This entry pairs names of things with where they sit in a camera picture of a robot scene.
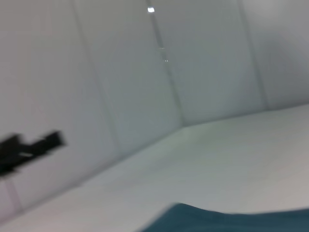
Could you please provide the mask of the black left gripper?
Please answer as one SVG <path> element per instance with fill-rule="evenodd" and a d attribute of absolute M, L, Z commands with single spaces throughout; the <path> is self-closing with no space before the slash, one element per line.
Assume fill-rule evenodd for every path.
<path fill-rule="evenodd" d="M 14 171 L 22 159 L 21 154 L 30 157 L 46 155 L 66 145 L 61 131 L 52 131 L 30 145 L 23 144 L 21 134 L 12 134 L 0 141 L 0 176 Z"/>

